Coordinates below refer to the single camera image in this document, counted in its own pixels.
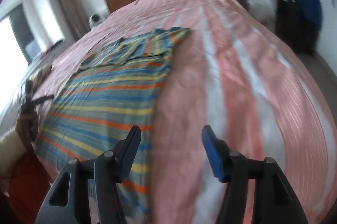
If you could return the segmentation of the person's left hand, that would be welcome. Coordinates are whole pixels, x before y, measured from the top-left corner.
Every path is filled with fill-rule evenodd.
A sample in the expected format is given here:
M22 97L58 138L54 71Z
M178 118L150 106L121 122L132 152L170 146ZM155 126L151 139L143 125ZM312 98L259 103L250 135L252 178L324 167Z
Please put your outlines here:
M38 115L35 112L20 114L15 130L19 134L24 147L31 150L33 148L32 143L36 140L39 131Z

